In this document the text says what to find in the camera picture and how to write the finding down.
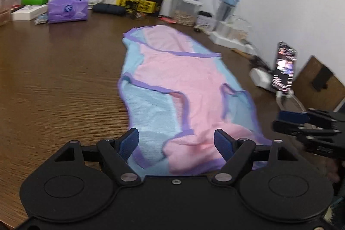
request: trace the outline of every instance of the dark brown tabletop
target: dark brown tabletop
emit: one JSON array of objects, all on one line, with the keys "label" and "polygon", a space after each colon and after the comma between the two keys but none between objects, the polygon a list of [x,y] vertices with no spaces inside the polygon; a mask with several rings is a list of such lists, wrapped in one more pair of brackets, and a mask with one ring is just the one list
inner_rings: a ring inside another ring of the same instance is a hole
[{"label": "dark brown tabletop", "polygon": [[[66,142],[91,145],[127,131],[117,90],[126,53],[122,35],[155,24],[163,22],[93,14],[87,22],[0,27],[0,221],[15,227],[27,218],[19,199],[22,181]],[[222,53],[252,95],[265,136],[281,138],[270,129],[275,97],[252,83],[249,62],[203,33],[174,27]]]}]

